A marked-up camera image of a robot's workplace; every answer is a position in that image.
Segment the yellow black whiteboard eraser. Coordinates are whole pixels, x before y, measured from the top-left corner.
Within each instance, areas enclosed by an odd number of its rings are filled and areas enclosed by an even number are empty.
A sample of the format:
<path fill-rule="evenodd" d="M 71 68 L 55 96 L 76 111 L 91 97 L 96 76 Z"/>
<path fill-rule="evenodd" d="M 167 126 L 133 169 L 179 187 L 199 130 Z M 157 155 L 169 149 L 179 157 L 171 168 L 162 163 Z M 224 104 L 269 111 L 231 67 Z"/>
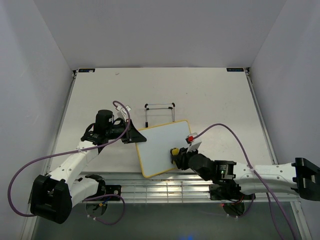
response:
<path fill-rule="evenodd" d="M 180 149 L 179 148 L 171 148 L 170 149 L 170 162 L 173 164 L 175 162 L 175 159 L 179 155 Z"/>

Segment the yellow framed whiteboard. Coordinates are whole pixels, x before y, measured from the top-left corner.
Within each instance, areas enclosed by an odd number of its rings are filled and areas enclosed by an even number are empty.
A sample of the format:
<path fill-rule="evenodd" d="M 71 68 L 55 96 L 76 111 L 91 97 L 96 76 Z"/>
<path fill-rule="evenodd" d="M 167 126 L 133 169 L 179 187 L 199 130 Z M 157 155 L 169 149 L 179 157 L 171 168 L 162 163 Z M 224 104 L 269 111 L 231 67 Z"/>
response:
<path fill-rule="evenodd" d="M 175 170 L 171 163 L 172 148 L 186 148 L 189 145 L 186 137 L 191 134 L 189 122 L 179 120 L 148 128 L 141 128 L 139 132 L 146 138 L 145 142 L 136 143 L 136 151 L 144 178 Z"/>

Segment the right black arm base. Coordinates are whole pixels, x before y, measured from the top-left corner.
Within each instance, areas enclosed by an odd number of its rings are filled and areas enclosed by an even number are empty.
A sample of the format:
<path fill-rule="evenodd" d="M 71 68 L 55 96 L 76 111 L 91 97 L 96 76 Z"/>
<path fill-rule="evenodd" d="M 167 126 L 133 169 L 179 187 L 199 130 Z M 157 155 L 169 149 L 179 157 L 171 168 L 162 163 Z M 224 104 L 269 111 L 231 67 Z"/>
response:
<path fill-rule="evenodd" d="M 220 186 L 217 184 L 210 184 L 208 187 L 208 191 L 211 200 L 240 202 L 242 200 L 252 200 L 256 198 L 255 194 L 246 195 L 240 192 L 239 187 L 234 186 Z"/>

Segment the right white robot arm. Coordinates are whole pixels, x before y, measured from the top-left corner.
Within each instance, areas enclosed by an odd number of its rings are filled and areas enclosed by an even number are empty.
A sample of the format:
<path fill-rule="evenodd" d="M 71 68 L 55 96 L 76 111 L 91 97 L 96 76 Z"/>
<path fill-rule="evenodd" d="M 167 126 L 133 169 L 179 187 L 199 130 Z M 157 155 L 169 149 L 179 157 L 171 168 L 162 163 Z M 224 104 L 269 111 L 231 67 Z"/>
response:
<path fill-rule="evenodd" d="M 255 165 L 231 160 L 211 160 L 198 150 L 172 148 L 170 160 L 180 170 L 192 170 L 204 181 L 217 185 L 223 200 L 258 193 L 286 193 L 309 201 L 320 200 L 320 168 L 303 157 L 293 163 Z"/>

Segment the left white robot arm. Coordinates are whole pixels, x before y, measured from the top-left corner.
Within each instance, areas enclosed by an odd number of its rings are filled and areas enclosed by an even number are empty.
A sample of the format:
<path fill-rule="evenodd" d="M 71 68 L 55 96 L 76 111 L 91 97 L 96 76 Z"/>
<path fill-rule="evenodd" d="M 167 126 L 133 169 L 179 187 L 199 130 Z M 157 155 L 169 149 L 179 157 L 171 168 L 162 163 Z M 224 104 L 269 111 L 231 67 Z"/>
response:
<path fill-rule="evenodd" d="M 30 212 L 52 222 L 62 224 L 72 208 L 85 199 L 106 198 L 107 187 L 102 176 L 88 174 L 80 177 L 84 168 L 96 158 L 111 141 L 124 144 L 146 142 L 134 127 L 130 108 L 120 107 L 121 117 L 115 118 L 111 110 L 97 112 L 74 153 L 47 175 L 39 175 L 33 182 Z"/>

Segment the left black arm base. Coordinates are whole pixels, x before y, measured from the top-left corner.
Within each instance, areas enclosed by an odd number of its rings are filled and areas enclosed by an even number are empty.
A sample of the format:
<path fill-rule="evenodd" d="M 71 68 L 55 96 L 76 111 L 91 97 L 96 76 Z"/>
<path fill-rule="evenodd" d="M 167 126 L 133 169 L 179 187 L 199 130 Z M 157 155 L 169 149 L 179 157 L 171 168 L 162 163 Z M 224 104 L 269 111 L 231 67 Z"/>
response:
<path fill-rule="evenodd" d="M 97 174 L 88 174 L 85 176 L 86 179 L 92 179 L 95 180 L 97 185 L 97 190 L 94 191 L 93 195 L 90 195 L 87 197 L 87 199 L 99 197 L 102 195 L 121 195 L 122 186 L 119 184 L 107 184 L 105 179 Z"/>

